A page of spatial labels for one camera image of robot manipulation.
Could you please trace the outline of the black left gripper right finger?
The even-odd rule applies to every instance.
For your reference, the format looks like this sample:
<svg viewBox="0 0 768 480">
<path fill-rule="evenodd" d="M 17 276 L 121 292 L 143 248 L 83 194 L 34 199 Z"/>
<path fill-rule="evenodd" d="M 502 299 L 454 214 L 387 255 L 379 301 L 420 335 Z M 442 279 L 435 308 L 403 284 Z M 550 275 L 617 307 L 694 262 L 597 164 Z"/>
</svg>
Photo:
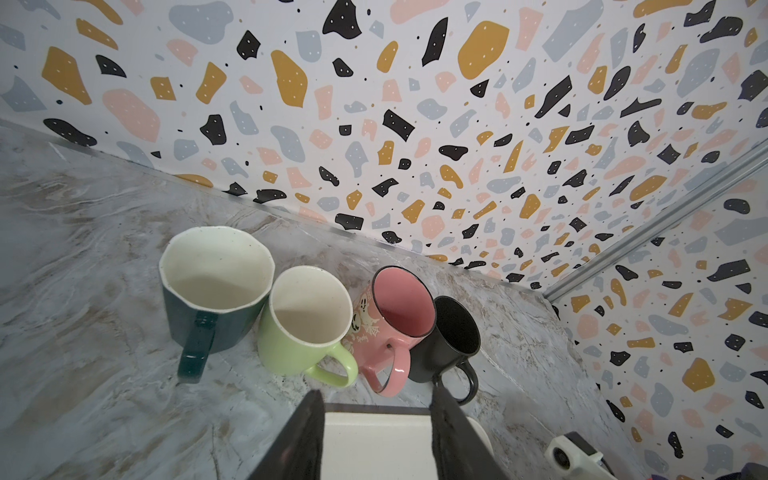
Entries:
<svg viewBox="0 0 768 480">
<path fill-rule="evenodd" d="M 431 449 L 439 479 L 507 479 L 445 387 L 433 388 L 429 411 Z"/>
</svg>

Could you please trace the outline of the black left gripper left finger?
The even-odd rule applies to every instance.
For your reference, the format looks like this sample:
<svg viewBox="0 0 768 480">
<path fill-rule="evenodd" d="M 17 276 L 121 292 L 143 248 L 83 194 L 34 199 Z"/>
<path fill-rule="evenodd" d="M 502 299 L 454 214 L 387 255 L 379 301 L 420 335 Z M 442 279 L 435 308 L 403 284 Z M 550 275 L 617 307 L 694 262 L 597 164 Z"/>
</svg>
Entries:
<svg viewBox="0 0 768 480">
<path fill-rule="evenodd" d="M 320 479 L 324 430 L 323 397 L 319 390 L 311 390 L 249 479 Z"/>
</svg>

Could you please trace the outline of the black mug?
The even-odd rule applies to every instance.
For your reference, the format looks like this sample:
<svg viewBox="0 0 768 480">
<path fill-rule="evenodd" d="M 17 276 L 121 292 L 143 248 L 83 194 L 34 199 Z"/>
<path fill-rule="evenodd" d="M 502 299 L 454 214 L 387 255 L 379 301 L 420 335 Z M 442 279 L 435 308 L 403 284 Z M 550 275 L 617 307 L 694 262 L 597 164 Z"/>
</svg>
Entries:
<svg viewBox="0 0 768 480">
<path fill-rule="evenodd" d="M 416 383 L 442 384 L 442 376 L 451 368 L 459 368 L 469 381 L 469 391 L 459 406 L 472 401 L 479 390 L 477 373 L 469 360 L 481 348 L 481 336 L 471 313 L 456 299 L 438 296 L 434 299 L 436 322 L 433 331 L 410 351 L 408 378 Z"/>
</svg>

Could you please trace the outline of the light green mug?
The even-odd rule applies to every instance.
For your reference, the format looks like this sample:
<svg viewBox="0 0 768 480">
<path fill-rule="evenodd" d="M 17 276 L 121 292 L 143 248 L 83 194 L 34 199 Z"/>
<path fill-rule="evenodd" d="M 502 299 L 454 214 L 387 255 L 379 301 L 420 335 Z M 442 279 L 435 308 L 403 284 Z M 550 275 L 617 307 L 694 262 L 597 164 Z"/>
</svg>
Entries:
<svg viewBox="0 0 768 480">
<path fill-rule="evenodd" d="M 315 266 L 294 266 L 274 282 L 256 335 L 262 365 L 281 376 L 305 374 L 336 388 L 358 376 L 358 364 L 341 340 L 353 306 L 346 287 Z"/>
</svg>

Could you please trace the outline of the pink ghost mug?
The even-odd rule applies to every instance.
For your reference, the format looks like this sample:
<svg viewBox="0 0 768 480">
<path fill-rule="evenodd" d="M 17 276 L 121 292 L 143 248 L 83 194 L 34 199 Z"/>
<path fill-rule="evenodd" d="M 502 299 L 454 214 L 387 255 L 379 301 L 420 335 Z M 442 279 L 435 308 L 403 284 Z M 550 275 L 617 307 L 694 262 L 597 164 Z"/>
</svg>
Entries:
<svg viewBox="0 0 768 480">
<path fill-rule="evenodd" d="M 411 349 L 433 331 L 435 322 L 434 299 L 426 285 L 403 267 L 385 266 L 355 302 L 342 345 L 370 388 L 394 397 L 408 380 Z"/>
</svg>

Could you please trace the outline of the dark green mug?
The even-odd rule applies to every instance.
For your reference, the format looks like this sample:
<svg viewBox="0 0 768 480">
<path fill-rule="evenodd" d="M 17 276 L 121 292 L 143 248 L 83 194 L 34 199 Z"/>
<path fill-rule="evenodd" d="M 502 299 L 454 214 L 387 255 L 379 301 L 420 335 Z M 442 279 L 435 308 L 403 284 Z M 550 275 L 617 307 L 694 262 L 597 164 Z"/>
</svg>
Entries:
<svg viewBox="0 0 768 480">
<path fill-rule="evenodd" d="M 196 384 L 210 355 L 234 347 L 252 329 L 275 262 L 251 234 L 203 226 L 172 237 L 158 267 L 170 335 L 182 347 L 177 377 Z"/>
</svg>

